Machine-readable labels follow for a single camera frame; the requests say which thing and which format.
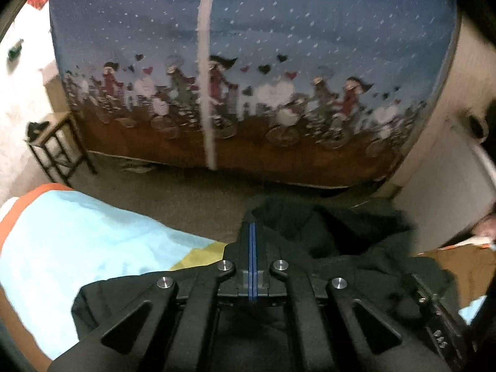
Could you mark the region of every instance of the white strap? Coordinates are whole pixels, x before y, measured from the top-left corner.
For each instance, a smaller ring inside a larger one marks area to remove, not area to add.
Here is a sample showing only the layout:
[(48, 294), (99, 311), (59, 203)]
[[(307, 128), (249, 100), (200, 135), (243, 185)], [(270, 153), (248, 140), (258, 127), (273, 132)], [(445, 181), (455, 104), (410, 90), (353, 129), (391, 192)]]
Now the white strap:
[(208, 58), (210, 57), (210, 13), (213, 0), (200, 0), (198, 7), (198, 72), (199, 72), (199, 97), (200, 117), (203, 130), (203, 144), (207, 167), (211, 170), (217, 168), (215, 156), (215, 139), (212, 126), (212, 107), (209, 99), (209, 70)]

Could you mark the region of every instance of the blue stripe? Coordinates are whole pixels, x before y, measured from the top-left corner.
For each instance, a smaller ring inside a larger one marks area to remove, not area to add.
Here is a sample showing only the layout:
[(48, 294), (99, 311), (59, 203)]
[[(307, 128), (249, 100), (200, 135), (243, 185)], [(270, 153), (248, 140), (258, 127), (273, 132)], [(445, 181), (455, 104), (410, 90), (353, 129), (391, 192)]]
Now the blue stripe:
[(259, 296), (259, 272), (258, 272), (258, 264), (256, 261), (256, 228), (255, 224), (253, 225), (253, 298), (257, 299)]
[(248, 247), (248, 300), (253, 300), (253, 224), (250, 224), (250, 240)]

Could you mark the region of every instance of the yellow fabric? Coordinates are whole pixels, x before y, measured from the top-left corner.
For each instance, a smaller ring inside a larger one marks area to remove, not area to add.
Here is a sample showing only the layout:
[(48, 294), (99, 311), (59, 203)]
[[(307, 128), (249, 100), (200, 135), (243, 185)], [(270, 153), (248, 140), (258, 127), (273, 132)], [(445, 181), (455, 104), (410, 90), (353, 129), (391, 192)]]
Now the yellow fabric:
[(222, 260), (226, 243), (214, 242), (210, 243), (204, 249), (191, 249), (184, 258), (170, 268), (170, 271), (181, 270), (182, 268), (207, 266)]

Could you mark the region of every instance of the orange blanket edge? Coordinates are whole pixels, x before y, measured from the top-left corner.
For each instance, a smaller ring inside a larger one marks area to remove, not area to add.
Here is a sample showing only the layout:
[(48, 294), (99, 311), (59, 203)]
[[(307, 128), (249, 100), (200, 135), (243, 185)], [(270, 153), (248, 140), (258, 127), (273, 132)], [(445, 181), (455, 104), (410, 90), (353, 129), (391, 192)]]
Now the orange blanket edge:
[(2, 253), (3, 244), (7, 239), (9, 233), (11, 233), (12, 228), (16, 224), (21, 213), (26, 209), (26, 207), (40, 197), (43, 193), (51, 190), (72, 190), (59, 183), (47, 183), (38, 186), (36, 189), (31, 190), (29, 193), (24, 194), (19, 197), (19, 199), (14, 203), (11, 210), (3, 217), (0, 222), (0, 254)]

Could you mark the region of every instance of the bed sheet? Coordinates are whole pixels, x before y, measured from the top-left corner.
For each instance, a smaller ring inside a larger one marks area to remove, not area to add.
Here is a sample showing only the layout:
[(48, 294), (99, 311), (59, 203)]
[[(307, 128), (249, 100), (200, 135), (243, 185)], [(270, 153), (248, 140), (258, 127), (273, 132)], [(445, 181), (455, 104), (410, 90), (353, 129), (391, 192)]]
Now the bed sheet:
[(26, 196), (0, 222), (0, 284), (51, 359), (78, 342), (71, 307), (83, 285), (222, 258), (223, 243), (59, 184)]

